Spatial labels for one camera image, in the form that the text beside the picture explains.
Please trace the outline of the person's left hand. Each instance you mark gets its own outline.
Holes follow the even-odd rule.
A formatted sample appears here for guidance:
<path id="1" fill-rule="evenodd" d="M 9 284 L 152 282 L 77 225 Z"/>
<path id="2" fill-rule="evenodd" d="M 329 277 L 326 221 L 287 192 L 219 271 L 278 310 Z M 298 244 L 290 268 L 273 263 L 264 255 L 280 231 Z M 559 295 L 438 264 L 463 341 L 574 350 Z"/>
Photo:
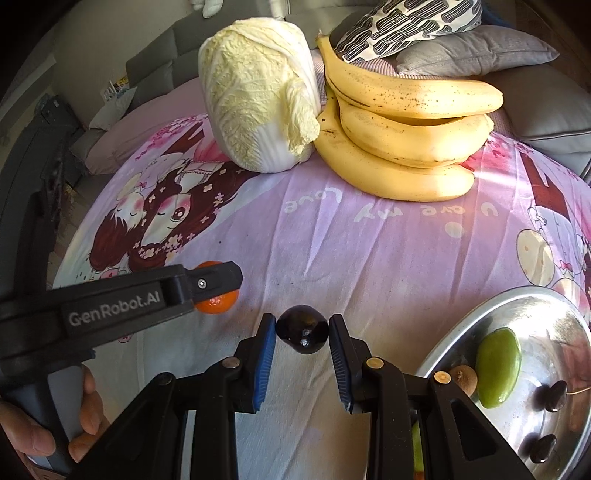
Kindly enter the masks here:
<path id="1" fill-rule="evenodd" d="M 79 412 L 82 434 L 71 440 L 68 446 L 69 454 L 76 463 L 82 460 L 110 425 L 104 415 L 103 402 L 96 390 L 95 379 L 86 366 L 82 369 L 84 383 Z M 30 472 L 33 472 L 31 457 L 47 457 L 54 453 L 56 444 L 51 433 L 28 418 L 18 408 L 4 401 L 1 402 L 1 425 L 19 458 Z"/>

